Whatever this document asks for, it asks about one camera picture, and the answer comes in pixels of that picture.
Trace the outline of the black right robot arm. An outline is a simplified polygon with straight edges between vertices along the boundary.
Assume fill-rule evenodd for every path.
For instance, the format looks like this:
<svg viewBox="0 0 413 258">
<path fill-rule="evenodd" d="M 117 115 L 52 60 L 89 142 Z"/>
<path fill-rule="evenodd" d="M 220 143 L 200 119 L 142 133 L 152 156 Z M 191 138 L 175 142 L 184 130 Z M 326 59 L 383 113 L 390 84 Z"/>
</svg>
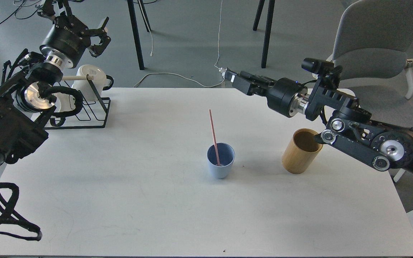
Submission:
<svg viewBox="0 0 413 258">
<path fill-rule="evenodd" d="M 325 130 L 315 141 L 330 145 L 377 171 L 404 169 L 413 173 L 413 127 L 405 128 L 371 119 L 358 98 L 338 90 L 342 66 L 305 58 L 302 68 L 318 75 L 311 93 L 305 84 L 288 78 L 274 80 L 223 68 L 225 80 L 246 95 L 267 99 L 270 109 L 286 117 L 301 113 L 314 121 L 321 117 Z"/>
</svg>

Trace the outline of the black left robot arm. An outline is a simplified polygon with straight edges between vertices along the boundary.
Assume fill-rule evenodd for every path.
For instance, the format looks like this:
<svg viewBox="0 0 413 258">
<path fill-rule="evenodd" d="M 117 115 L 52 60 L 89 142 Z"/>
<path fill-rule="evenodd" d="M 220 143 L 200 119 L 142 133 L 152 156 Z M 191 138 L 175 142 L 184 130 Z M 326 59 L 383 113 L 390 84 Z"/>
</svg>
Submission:
<svg viewBox="0 0 413 258">
<path fill-rule="evenodd" d="M 105 29 L 106 17 L 99 28 L 90 29 L 74 15 L 62 13 L 53 18 L 53 26 L 40 46 L 40 53 L 24 49 L 0 86 L 0 167 L 15 164 L 34 153 L 47 139 L 45 126 L 55 119 L 64 120 L 82 111 L 84 95 L 76 89 L 55 86 L 63 80 L 63 69 L 74 68 L 86 49 L 94 57 L 110 43 Z M 14 183 L 0 182 L 0 225 L 13 224 L 35 233 L 14 238 L 40 241 L 42 232 L 15 211 L 19 188 Z"/>
</svg>

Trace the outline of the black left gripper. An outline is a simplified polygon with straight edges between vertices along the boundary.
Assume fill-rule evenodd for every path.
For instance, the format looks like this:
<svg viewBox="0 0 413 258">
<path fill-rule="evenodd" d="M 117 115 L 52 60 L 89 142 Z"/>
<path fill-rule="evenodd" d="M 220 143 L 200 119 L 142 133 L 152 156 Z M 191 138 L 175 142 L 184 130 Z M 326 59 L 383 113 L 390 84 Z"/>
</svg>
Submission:
<svg viewBox="0 0 413 258">
<path fill-rule="evenodd" d="M 85 49 L 89 49 L 92 57 L 99 57 L 111 42 L 110 36 L 108 36 L 108 24 L 109 17 L 105 17 L 101 20 L 98 28 L 89 30 L 90 36 L 84 36 L 81 34 L 88 27 L 82 21 L 75 16 L 57 16 L 54 19 L 53 26 L 46 38 L 40 46 L 42 54 L 47 55 L 49 51 L 55 50 L 60 52 L 64 57 L 70 60 L 68 68 L 75 68 Z M 98 37 L 99 43 L 91 45 L 90 38 Z"/>
</svg>

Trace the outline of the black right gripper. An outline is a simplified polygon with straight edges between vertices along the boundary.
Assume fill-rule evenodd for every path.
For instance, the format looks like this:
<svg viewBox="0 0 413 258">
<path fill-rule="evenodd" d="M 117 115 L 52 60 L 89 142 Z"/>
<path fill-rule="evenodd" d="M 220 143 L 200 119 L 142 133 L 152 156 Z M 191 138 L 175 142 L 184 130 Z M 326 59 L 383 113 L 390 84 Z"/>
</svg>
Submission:
<svg viewBox="0 0 413 258">
<path fill-rule="evenodd" d="M 275 82 L 265 76 L 252 75 L 245 71 L 234 72 L 229 68 L 224 71 L 224 79 L 246 95 L 266 97 L 267 106 L 283 116 L 295 116 L 296 108 L 293 107 L 293 102 L 295 96 L 302 91 L 302 84 L 288 78 Z"/>
</svg>

